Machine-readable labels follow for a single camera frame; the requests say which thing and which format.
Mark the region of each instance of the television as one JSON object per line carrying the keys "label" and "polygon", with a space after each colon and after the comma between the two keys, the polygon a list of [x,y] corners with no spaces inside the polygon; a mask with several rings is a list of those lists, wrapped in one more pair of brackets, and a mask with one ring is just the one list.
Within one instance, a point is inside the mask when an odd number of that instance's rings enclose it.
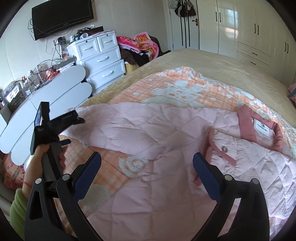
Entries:
{"label": "television", "polygon": [[91,0],[50,0],[32,8],[35,40],[94,18]]}

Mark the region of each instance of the white desk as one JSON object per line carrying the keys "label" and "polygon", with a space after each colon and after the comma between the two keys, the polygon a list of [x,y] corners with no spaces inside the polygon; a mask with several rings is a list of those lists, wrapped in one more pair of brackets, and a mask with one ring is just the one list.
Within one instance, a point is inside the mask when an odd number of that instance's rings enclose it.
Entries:
{"label": "white desk", "polygon": [[58,74],[49,84],[30,95],[13,113],[0,135],[0,150],[11,152],[14,164],[22,165],[30,156],[34,119],[41,101],[50,104],[50,119],[86,101],[92,92],[83,66],[72,66]]}

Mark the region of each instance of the white wall panel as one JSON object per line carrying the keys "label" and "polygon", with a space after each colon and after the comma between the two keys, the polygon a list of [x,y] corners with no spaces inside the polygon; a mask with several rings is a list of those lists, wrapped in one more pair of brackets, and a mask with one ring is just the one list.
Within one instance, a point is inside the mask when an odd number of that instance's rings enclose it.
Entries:
{"label": "white wall panel", "polygon": [[[0,39],[0,88],[4,89],[13,79],[27,76],[28,71],[46,59],[51,59],[54,51],[53,40],[49,36],[34,41],[27,29],[32,18],[32,7],[46,0],[29,0],[15,15]],[[163,51],[168,50],[165,13],[161,0],[94,0],[92,4],[94,19],[72,27],[66,34],[67,39],[83,27],[94,24],[104,29],[115,29],[117,35],[133,38],[147,31],[159,39]]]}
{"label": "white wall panel", "polygon": [[5,37],[2,37],[0,38],[0,89],[5,89],[5,87],[12,81],[13,76],[5,50]]}
{"label": "white wall panel", "polygon": [[42,0],[28,1],[15,15],[5,31],[5,48],[8,63],[15,80],[41,62],[36,43],[28,31],[28,22],[32,18],[31,9]]}

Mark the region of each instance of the door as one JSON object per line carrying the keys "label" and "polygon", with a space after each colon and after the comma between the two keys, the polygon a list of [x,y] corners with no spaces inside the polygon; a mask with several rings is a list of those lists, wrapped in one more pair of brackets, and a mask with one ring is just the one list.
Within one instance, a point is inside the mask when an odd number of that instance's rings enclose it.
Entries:
{"label": "door", "polygon": [[238,42],[256,48],[257,25],[253,0],[236,0],[238,12]]}
{"label": "door", "polygon": [[197,0],[191,0],[194,6],[196,16],[190,16],[185,18],[187,23],[186,34],[187,34],[187,44],[188,49],[199,49],[200,48],[200,21],[197,8]]}
{"label": "door", "polygon": [[200,25],[200,50],[218,53],[219,23],[216,0],[197,0]]}
{"label": "door", "polygon": [[179,17],[174,9],[170,8],[170,20],[172,23],[173,49],[185,48],[185,20]]}
{"label": "door", "polygon": [[284,71],[282,75],[281,82],[285,86],[289,86],[293,84],[296,70],[296,42],[288,30],[287,34],[287,47],[286,49],[286,57],[284,62]]}
{"label": "door", "polygon": [[196,16],[179,17],[174,9],[170,9],[173,33],[173,49],[199,49],[199,19],[196,0],[192,0]]}
{"label": "door", "polygon": [[276,38],[273,16],[277,13],[266,0],[255,0],[254,3],[257,16],[256,49],[272,56],[274,54]]}
{"label": "door", "polygon": [[235,0],[217,0],[219,10],[218,54],[236,58],[238,42],[238,16]]}

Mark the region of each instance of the beige bedspread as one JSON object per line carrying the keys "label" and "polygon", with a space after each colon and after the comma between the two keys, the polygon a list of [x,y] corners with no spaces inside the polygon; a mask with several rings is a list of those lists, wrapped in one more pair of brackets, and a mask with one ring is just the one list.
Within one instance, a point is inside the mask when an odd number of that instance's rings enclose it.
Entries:
{"label": "beige bedspread", "polygon": [[287,98],[289,92],[286,86],[251,64],[201,50],[182,49],[159,57],[90,98],[84,106],[108,103],[114,96],[142,78],[180,66],[191,67],[205,77],[245,90],[296,127],[296,109]]}

